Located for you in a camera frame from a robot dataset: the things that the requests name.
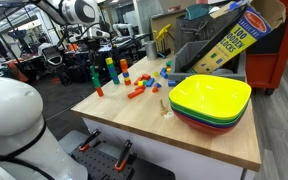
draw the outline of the cardboard box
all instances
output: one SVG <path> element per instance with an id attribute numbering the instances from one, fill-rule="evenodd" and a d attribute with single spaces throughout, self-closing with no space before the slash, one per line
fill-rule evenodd
<path id="1" fill-rule="evenodd" d="M 231 2 L 212 14 L 214 17 L 239 7 L 248 1 Z M 279 0 L 253 0 L 244 16 L 234 28 L 214 46 L 192 70 L 199 74 L 210 74 L 238 55 L 260 38 L 269 34 L 286 19 L 286 8 Z"/>

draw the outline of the yellow bowl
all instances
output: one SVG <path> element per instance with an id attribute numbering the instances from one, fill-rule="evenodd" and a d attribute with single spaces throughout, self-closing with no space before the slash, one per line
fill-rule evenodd
<path id="1" fill-rule="evenodd" d="M 236 117 L 251 95 L 251 87 L 241 81 L 210 75 L 193 75 L 179 83 L 169 94 L 178 105 L 217 118 Z"/>

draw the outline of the stacked bowls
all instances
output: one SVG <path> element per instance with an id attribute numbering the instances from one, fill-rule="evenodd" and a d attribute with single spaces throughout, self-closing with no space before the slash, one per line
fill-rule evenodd
<path id="1" fill-rule="evenodd" d="M 241 81 L 210 75 L 194 75 L 169 94 L 175 115 L 203 132 L 220 135 L 232 130 L 243 116 L 251 87 Z"/>

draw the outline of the gray bin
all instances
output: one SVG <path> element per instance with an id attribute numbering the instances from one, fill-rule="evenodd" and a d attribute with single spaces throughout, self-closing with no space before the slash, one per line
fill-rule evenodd
<path id="1" fill-rule="evenodd" d="M 172 60 L 171 72 L 168 75 L 169 80 L 174 80 L 177 83 L 179 83 L 183 81 L 186 77 L 194 75 L 192 73 L 181 72 L 181 68 L 185 66 L 194 57 L 194 55 L 202 49 L 202 47 L 206 43 L 207 41 L 197 41 L 197 42 L 186 43 L 175 54 Z M 246 61 L 245 51 L 235 56 L 230 61 L 231 61 L 231 66 L 228 69 L 232 70 L 233 74 L 232 73 L 223 73 L 223 74 L 214 73 L 212 75 L 232 78 L 232 79 L 245 82 L 245 76 L 246 76 L 245 75 L 245 61 Z"/>

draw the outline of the red bowl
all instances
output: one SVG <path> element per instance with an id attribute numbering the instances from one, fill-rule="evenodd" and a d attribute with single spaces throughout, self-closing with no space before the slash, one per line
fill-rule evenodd
<path id="1" fill-rule="evenodd" d="M 173 111 L 174 114 L 183 122 L 185 122 L 186 124 L 190 125 L 191 127 L 197 129 L 197 130 L 200 130 L 200 131 L 203 131 L 207 134 L 211 134 L 211 135 L 222 135 L 222 134 L 225 134 L 225 133 L 228 133 L 229 131 L 231 131 L 235 126 L 236 123 L 234 126 L 232 127 L 229 127 L 229 128 L 215 128 L 215 127 L 212 127 L 212 126 L 208 126 L 206 124 L 203 124 L 203 123 L 200 123 L 198 121 L 194 121 L 192 119 L 189 119 L 175 111 Z"/>

